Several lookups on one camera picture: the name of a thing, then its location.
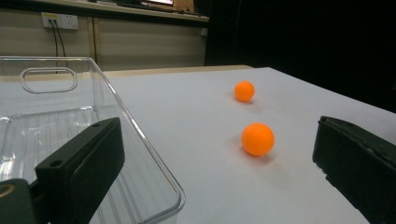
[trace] electrical outlet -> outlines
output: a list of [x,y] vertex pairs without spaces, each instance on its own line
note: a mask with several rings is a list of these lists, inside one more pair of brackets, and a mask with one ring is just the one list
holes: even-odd
[[56,21],[58,28],[62,27],[61,15],[59,15],[59,14],[49,13],[49,12],[41,12],[41,19],[43,20],[44,27],[52,28],[50,21]]
[[55,14],[49,12],[41,12],[41,18],[44,27],[52,28],[50,21],[56,21],[59,29],[78,29],[78,17],[72,15]]

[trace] monitor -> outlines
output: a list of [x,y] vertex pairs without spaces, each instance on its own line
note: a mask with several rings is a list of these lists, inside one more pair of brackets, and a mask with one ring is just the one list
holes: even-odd
[[144,0],[144,2],[161,4],[161,5],[172,7],[174,0]]

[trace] wall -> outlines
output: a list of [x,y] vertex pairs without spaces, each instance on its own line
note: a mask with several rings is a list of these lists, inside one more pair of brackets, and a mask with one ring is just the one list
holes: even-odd
[[[78,17],[78,30],[61,29],[66,56],[97,59],[104,71],[202,66],[201,28]],[[59,55],[62,47],[58,38]],[[55,56],[53,32],[41,13],[1,8],[0,55]]]

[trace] ping pong ball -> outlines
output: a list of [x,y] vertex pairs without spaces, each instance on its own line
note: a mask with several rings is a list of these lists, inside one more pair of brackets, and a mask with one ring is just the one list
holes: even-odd
[[254,86],[248,81],[241,81],[236,84],[233,93],[238,101],[247,102],[254,95]]
[[265,124],[252,123],[242,131],[241,142],[247,153],[262,156],[272,149],[275,137],[272,130]]

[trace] transparent plastic tray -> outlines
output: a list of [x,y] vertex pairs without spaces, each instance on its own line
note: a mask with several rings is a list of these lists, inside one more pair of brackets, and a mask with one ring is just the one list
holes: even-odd
[[91,223],[176,223],[182,188],[90,58],[0,57],[0,181],[32,183],[50,153],[113,117],[125,164]]

